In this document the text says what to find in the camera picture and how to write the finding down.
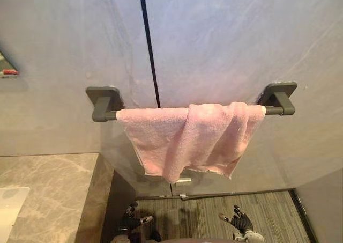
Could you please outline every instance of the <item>sink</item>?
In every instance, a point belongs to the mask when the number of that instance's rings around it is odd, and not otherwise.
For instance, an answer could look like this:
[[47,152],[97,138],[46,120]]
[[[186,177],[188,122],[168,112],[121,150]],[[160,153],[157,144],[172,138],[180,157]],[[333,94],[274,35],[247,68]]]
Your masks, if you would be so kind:
[[0,188],[0,243],[6,243],[30,188]]

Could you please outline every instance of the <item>countertop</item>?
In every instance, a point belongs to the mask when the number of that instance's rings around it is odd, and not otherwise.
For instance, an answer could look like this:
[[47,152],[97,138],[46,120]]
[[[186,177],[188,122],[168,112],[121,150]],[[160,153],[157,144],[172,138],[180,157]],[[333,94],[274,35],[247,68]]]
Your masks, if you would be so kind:
[[113,171],[98,153],[0,157],[0,187],[30,187],[8,242],[99,242]]

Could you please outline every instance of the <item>towel rack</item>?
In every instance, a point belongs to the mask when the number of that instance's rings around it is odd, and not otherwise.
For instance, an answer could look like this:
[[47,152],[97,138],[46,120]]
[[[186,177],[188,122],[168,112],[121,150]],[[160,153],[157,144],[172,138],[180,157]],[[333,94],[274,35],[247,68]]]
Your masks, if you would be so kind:
[[[295,107],[289,97],[296,87],[295,82],[269,84],[257,103],[266,107],[266,115],[292,115]],[[116,111],[125,108],[120,92],[115,87],[90,86],[86,93],[94,105],[93,121],[117,120]]]

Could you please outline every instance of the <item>towel bar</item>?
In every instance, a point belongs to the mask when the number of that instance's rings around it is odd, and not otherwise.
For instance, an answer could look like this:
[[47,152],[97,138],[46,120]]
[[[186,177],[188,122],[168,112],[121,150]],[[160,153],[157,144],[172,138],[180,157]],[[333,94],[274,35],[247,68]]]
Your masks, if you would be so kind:
[[[295,82],[269,84],[257,103],[266,107],[266,115],[292,115],[295,108],[289,97],[296,87]],[[86,93],[94,105],[93,121],[115,121],[116,111],[125,108],[119,90],[115,87],[90,86]]]

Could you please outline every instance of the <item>pink towel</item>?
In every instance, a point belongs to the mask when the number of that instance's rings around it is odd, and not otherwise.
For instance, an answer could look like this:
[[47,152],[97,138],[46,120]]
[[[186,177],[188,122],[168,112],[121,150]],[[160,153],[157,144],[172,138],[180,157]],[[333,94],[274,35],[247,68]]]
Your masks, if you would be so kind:
[[185,168],[231,178],[265,111],[261,105],[233,102],[123,109],[117,119],[124,124],[145,174],[175,183]]

